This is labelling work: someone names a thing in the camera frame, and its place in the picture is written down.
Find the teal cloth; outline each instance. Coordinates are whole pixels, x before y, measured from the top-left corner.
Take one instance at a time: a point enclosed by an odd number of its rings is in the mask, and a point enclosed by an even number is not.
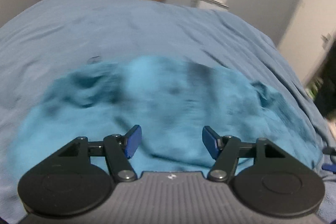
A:
[[[77,136],[90,141],[142,127],[131,163],[144,170],[202,170],[214,160],[202,128],[244,142],[265,137],[310,168],[322,157],[306,123],[274,88],[250,82],[225,67],[141,57],[95,63],[56,80],[23,122],[9,149],[18,180],[24,172]],[[106,169],[104,159],[92,163]],[[252,164],[241,160],[238,172]]]

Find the gray ribbed plate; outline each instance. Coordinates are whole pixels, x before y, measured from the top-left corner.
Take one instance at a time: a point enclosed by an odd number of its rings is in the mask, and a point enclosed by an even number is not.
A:
[[[224,183],[206,180],[201,172],[144,172],[135,182],[119,183],[104,204],[71,219],[28,215],[21,224],[322,224],[315,214],[275,219],[242,205]]]

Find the silver bolt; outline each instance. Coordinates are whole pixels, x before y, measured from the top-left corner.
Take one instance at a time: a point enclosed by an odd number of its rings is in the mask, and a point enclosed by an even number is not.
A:
[[[210,176],[218,180],[224,180],[227,176],[227,173],[223,170],[214,170],[210,172]]]
[[[122,170],[118,173],[118,177],[122,179],[132,179],[135,177],[135,173],[131,170]]]

